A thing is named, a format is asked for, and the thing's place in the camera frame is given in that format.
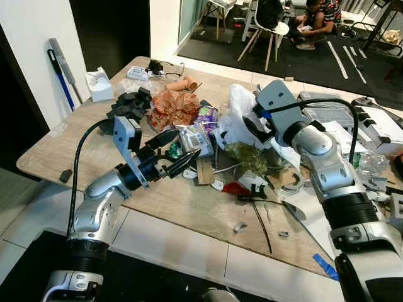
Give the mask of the blue tape piece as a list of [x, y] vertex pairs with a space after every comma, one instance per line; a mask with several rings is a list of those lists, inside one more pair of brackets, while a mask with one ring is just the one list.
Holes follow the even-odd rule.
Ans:
[[322, 268], [323, 272], [328, 278], [339, 281], [339, 274], [337, 273], [337, 270], [330, 265], [325, 258], [320, 256], [320, 254], [314, 254], [312, 259], [314, 259], [314, 262], [317, 262], [317, 264], [320, 265], [320, 268]]

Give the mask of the grey keyboard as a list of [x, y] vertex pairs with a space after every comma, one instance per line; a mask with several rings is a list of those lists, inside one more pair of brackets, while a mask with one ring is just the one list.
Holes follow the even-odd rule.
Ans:
[[[300, 92], [297, 101], [308, 101], [313, 99], [341, 99], [339, 95], [324, 92]], [[312, 103], [302, 107], [302, 112], [319, 123], [337, 121], [347, 130], [353, 127], [353, 118], [350, 109], [341, 103]]]

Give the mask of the white tissue box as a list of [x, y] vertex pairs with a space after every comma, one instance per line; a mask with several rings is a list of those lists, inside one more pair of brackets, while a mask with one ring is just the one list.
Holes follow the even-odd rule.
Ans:
[[84, 73], [84, 80], [90, 92], [90, 100], [93, 103], [104, 103], [115, 98], [112, 83], [103, 67]]

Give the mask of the seated person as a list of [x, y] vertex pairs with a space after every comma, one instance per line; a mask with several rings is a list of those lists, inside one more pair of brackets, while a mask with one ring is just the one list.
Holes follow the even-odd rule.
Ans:
[[314, 50], [326, 35], [336, 35], [341, 26], [342, 0], [306, 0], [305, 14], [291, 20], [290, 38], [299, 50]]

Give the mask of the purple snack wrapper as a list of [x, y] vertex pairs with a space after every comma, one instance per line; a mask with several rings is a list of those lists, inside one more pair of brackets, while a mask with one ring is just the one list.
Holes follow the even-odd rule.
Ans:
[[194, 124], [214, 129], [219, 125], [219, 110], [213, 106], [200, 106]]

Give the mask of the white black device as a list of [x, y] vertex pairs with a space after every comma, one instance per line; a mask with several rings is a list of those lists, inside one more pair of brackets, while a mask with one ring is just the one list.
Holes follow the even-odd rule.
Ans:
[[403, 154], [403, 129], [380, 107], [371, 106], [368, 98], [351, 101], [359, 117], [359, 127], [368, 140], [363, 146], [377, 154], [392, 157]]

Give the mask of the clear plastic bottle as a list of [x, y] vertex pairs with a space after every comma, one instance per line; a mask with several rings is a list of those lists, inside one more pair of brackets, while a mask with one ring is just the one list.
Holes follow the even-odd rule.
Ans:
[[355, 172], [362, 178], [380, 176], [389, 166], [390, 161], [385, 155], [375, 152], [361, 152], [355, 154], [352, 164]]

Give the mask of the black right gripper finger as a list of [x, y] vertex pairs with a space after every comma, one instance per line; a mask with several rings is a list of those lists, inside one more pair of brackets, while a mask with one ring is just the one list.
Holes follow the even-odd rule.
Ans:
[[265, 143], [266, 141], [266, 133], [258, 128], [256, 124], [251, 121], [251, 119], [247, 117], [242, 117], [242, 121], [244, 121], [245, 127], [248, 132], [256, 139], [259, 143]]

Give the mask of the white silvery plastic bag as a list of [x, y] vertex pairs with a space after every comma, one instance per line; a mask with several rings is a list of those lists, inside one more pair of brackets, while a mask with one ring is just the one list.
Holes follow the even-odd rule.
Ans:
[[219, 118], [218, 128], [213, 131], [214, 138], [221, 149], [230, 143], [245, 143], [258, 149], [277, 148], [276, 139], [269, 145], [262, 145], [248, 132], [242, 117], [257, 123], [253, 108], [257, 105], [256, 96], [241, 84], [231, 84], [229, 88], [229, 109]]

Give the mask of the blue handled grey mop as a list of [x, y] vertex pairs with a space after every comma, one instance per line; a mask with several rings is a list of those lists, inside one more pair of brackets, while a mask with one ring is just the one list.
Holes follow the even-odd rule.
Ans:
[[81, 93], [77, 88], [77, 81], [69, 68], [69, 64], [64, 57], [64, 53], [56, 38], [48, 39], [48, 57], [54, 69], [55, 75], [60, 81], [60, 85], [64, 90], [64, 95], [69, 104], [71, 111], [77, 109], [83, 103]]

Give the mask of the small black gadget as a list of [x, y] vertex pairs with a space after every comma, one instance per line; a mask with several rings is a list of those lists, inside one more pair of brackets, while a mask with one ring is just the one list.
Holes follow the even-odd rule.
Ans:
[[149, 66], [145, 69], [149, 77], [164, 77], [164, 64], [159, 60], [150, 60]]

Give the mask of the white chair wooden legs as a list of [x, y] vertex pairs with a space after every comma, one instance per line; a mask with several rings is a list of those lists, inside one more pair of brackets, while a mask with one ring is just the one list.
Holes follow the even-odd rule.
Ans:
[[245, 57], [245, 54], [251, 52], [253, 46], [259, 37], [266, 34], [270, 37], [268, 42], [268, 51], [264, 63], [264, 71], [268, 71], [271, 55], [276, 55], [282, 38], [290, 32], [290, 27], [283, 22], [285, 16], [285, 7], [283, 0], [250, 0], [247, 22], [251, 22], [256, 28], [256, 32], [251, 35], [250, 40], [240, 53], [238, 61]]

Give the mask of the red wrapper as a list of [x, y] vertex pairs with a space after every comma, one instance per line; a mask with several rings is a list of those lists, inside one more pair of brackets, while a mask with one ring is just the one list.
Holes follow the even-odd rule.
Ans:
[[222, 192], [238, 196], [239, 198], [242, 198], [243, 196], [247, 196], [248, 198], [248, 196], [253, 195], [251, 190], [246, 189], [242, 184], [237, 182], [225, 184], [222, 188]]

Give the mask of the black plastic parts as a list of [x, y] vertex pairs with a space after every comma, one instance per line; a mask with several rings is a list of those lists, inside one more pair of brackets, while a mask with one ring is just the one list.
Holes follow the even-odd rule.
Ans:
[[110, 106], [107, 118], [125, 117], [141, 123], [143, 117], [152, 108], [152, 93], [149, 89], [139, 88], [135, 92], [121, 94], [116, 103]]

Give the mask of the small wooden block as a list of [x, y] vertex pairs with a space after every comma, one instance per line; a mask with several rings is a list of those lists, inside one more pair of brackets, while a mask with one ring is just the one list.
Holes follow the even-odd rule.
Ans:
[[212, 159], [210, 157], [196, 159], [196, 183], [198, 185], [210, 185], [214, 182]]

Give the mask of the beige cardboard tube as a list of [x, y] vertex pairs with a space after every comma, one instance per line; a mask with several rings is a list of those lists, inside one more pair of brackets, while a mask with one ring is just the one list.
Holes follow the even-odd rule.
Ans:
[[184, 75], [181, 80], [166, 84], [167, 91], [195, 91], [198, 89], [199, 83], [190, 75]]

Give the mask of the brown crumpled paper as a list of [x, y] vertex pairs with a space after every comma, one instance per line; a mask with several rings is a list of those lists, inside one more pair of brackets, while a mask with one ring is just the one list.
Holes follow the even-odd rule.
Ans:
[[184, 91], [164, 90], [152, 98], [149, 124], [155, 131], [167, 126], [192, 125], [201, 107], [198, 96]]

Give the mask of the green crumpled wrapper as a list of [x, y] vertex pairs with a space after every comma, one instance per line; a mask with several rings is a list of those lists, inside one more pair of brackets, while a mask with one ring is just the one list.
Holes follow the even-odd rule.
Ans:
[[245, 143], [230, 143], [225, 145], [225, 153], [230, 158], [238, 161], [245, 170], [256, 174], [265, 174], [268, 172], [268, 162], [266, 161], [262, 150]]

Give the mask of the small white box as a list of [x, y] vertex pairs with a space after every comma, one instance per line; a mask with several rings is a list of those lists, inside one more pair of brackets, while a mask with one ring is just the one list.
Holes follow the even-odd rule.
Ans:
[[149, 81], [150, 75], [147, 68], [141, 66], [133, 66], [127, 70], [126, 76], [129, 79], [138, 80], [138, 81]]

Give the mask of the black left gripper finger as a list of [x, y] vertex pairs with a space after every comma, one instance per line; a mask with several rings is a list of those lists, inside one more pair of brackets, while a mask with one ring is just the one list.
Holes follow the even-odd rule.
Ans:
[[146, 143], [146, 147], [149, 150], [155, 150], [160, 149], [164, 145], [169, 145], [172, 143], [176, 137], [179, 135], [179, 130], [173, 129], [173, 130], [165, 130], [164, 132], [158, 133], [158, 135], [154, 136], [153, 138], [150, 138], [149, 141]]
[[184, 172], [191, 165], [191, 163], [198, 158], [201, 150], [192, 150], [182, 155], [179, 159], [176, 159], [172, 164], [165, 167], [165, 175], [169, 178], [175, 178], [177, 175]]

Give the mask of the grey right robot foot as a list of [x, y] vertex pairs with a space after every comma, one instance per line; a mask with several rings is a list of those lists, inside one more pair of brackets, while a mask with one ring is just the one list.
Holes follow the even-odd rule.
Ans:
[[207, 288], [201, 298], [202, 302], [241, 302], [234, 293], [218, 288]]

